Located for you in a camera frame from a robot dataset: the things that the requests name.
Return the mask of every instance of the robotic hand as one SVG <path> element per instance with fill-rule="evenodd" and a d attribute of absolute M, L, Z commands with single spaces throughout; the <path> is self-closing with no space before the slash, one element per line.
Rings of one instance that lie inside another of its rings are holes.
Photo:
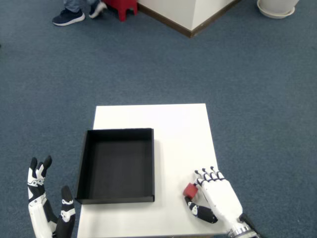
<path fill-rule="evenodd" d="M 227 235 L 230 238 L 261 238 L 250 219 L 243 213 L 240 201 L 230 182 L 225 179 L 215 167 L 196 170 L 198 178 L 194 186 L 200 189 L 211 209 L 198 206 L 191 201 L 196 190 L 188 196 L 188 187 L 184 191 L 185 201 L 192 213 L 207 222 L 224 222 Z"/>
<path fill-rule="evenodd" d="M 48 156 L 44 163 L 33 158 L 28 174 L 29 212 L 36 238 L 70 238 L 75 224 L 75 208 L 69 187 L 61 190 L 61 213 L 57 218 L 46 198 L 44 180 L 52 164 Z"/>

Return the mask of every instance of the person's leg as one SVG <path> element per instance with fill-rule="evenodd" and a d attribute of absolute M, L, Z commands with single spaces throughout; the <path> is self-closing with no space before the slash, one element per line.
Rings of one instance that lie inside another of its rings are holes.
<path fill-rule="evenodd" d="M 87 3 L 91 6 L 91 10 L 89 12 L 90 18 L 99 16 L 104 9 L 107 9 L 107 5 L 101 0 L 87 0 Z"/>
<path fill-rule="evenodd" d="M 80 1 L 79 0 L 64 0 L 64 6 L 68 10 L 77 13 L 80 10 Z"/>
<path fill-rule="evenodd" d="M 64 0 L 64 6 L 60 15 L 53 18 L 54 25 L 67 26 L 85 19 L 85 14 L 80 9 L 80 0 Z"/>

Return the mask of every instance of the black tray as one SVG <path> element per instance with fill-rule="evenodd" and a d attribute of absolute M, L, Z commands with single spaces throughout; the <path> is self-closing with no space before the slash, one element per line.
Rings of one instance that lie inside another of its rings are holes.
<path fill-rule="evenodd" d="M 154 202 L 154 130 L 88 130 L 76 200 L 81 204 Z"/>

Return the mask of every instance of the sneaker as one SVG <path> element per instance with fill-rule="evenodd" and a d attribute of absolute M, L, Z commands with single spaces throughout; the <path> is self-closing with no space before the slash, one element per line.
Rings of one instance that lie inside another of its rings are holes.
<path fill-rule="evenodd" d="M 91 19 L 96 18 L 104 9 L 107 9 L 107 5 L 103 1 L 97 0 L 94 4 L 91 5 L 89 17 Z"/>
<path fill-rule="evenodd" d="M 79 10 L 74 13 L 67 8 L 61 11 L 60 15 L 53 18 L 52 22 L 56 26 L 67 26 L 76 22 L 83 21 L 85 19 L 85 14 Z"/>

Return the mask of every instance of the white wall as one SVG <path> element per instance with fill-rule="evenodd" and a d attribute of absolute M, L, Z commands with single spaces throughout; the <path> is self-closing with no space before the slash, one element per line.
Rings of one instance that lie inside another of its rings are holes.
<path fill-rule="evenodd" d="M 191 30 L 215 15 L 232 1 L 234 0 L 196 0 Z"/>
<path fill-rule="evenodd" d="M 192 30 L 196 0 L 138 0 L 138 2 L 179 25 Z"/>
<path fill-rule="evenodd" d="M 193 30 L 234 0 L 138 0 L 140 4 Z"/>

